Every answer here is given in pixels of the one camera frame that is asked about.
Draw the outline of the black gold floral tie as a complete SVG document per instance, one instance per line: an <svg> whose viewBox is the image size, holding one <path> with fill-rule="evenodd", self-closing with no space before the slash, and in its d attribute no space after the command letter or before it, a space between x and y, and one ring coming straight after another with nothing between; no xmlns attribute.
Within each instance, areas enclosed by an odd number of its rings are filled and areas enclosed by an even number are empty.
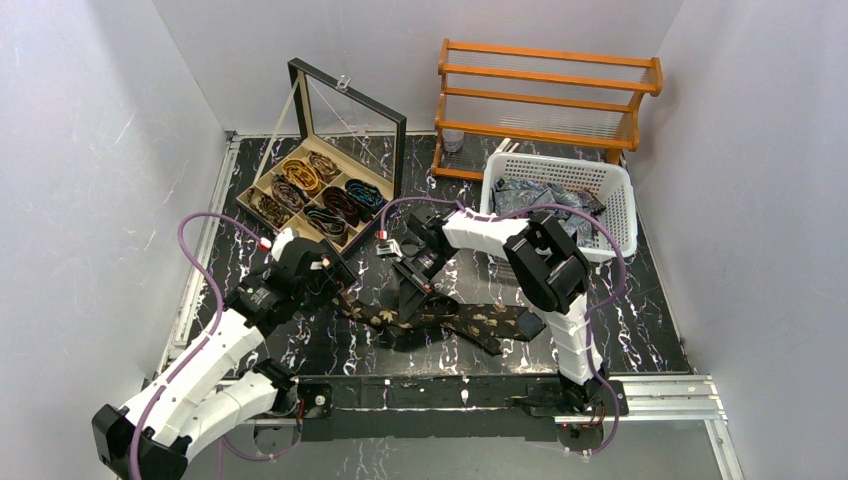
<svg viewBox="0 0 848 480"><path fill-rule="evenodd" d="M331 306L342 317L388 335L391 348L415 348L425 337L448 330L495 356L502 353L503 340L529 342L546 325L524 306L461 304L440 294L431 294L409 317L398 307L367 305L349 293L338 294Z"/></svg>

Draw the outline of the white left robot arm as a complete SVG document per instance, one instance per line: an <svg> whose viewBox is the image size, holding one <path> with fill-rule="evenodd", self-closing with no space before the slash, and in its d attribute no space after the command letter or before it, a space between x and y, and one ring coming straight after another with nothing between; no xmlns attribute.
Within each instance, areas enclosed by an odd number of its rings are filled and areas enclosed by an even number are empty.
<svg viewBox="0 0 848 480"><path fill-rule="evenodd" d="M223 310L178 359L120 407L92 418L100 461L120 479L179 479L190 461L242 422L300 409L297 377L280 362L256 363L220 381L296 314L331 303L354 277L327 240L287 229L265 242L271 258L230 290Z"/></svg>

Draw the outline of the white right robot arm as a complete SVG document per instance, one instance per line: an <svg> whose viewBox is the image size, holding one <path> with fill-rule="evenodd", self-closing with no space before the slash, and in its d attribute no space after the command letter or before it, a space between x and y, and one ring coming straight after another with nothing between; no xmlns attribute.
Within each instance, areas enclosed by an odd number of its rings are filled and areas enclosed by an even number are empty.
<svg viewBox="0 0 848 480"><path fill-rule="evenodd" d="M462 209L413 216L408 225L424 245L393 264L403 314L422 310L434 295L433 278L458 251L482 252L509 263L529 311L550 328L560 376L575 385L598 377L602 359L586 317L590 262L550 206L505 217Z"/></svg>

